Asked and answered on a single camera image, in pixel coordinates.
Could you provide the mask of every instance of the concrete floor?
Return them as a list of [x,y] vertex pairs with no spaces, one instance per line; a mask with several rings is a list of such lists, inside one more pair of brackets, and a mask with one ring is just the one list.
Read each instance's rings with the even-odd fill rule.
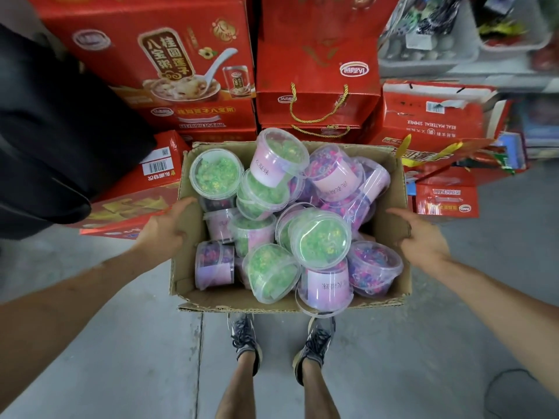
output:
[[[558,164],[480,189],[481,218],[443,226],[455,257],[532,296],[559,304]],[[52,227],[4,241],[0,302],[43,288],[118,254],[130,241]],[[0,419],[211,418],[235,367],[225,315],[178,312],[169,264],[124,288]],[[261,315],[259,417],[303,417],[291,361],[307,317]],[[440,284],[414,271],[402,307],[338,317],[324,375],[343,418],[495,418],[484,393],[517,362]],[[487,407],[502,418],[559,417],[559,402],[524,374],[498,381]]]

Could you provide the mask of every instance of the gray sneaker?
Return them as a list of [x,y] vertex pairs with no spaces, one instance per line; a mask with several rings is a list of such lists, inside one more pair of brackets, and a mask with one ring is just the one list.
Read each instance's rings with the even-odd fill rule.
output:
[[309,322],[308,331],[309,336],[304,348],[293,359],[293,372],[300,385],[303,385],[303,360],[305,358],[316,361],[322,368],[324,355],[328,351],[332,337],[336,332],[336,319],[334,317],[328,319],[312,318]]
[[253,351],[256,354],[252,375],[255,376],[262,363],[262,349],[256,342],[254,331],[254,315],[247,313],[227,314],[227,327],[231,331],[233,347],[237,351],[237,360],[245,351]]

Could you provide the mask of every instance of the white spoon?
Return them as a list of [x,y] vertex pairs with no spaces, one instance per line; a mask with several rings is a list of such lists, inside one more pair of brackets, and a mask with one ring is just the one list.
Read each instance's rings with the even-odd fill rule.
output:
[[204,90],[204,92],[202,94],[199,95],[199,97],[203,96],[204,94],[206,94],[206,91],[208,91],[208,88],[210,87],[210,84],[213,80],[213,76],[215,75],[215,72],[217,72],[217,70],[220,68],[220,66],[229,59],[229,57],[237,54],[239,52],[238,49],[236,48],[226,48],[225,50],[223,50],[223,53],[221,53],[213,62],[213,64],[210,66],[210,68],[208,69],[208,71],[206,72],[206,74],[202,77],[205,81],[206,81],[206,89]]

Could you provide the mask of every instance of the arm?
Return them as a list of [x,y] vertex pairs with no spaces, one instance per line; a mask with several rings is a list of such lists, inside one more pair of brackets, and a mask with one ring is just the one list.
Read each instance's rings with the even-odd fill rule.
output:
[[559,307],[527,296],[451,258],[438,227],[404,209],[411,225],[406,258],[455,292],[549,391],[559,397]]
[[125,253],[0,306],[0,413],[31,384],[122,287],[180,248],[179,215],[194,199],[153,216]]

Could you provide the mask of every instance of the white basket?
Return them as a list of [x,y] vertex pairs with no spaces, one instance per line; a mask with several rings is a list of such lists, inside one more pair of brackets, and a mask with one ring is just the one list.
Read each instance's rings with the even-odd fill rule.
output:
[[481,41],[477,34],[480,45],[480,60],[502,60],[525,55],[528,51],[544,48],[551,40],[551,32],[547,22],[539,8],[538,0],[515,0],[510,17],[517,20],[527,33],[523,35],[522,44],[509,47],[490,47]]
[[452,51],[456,57],[447,60],[387,60],[380,58],[378,67],[381,77],[415,77],[419,75],[443,74],[463,63],[473,63],[479,55],[479,35],[473,19],[472,6],[469,0],[463,0],[458,9],[454,28]]

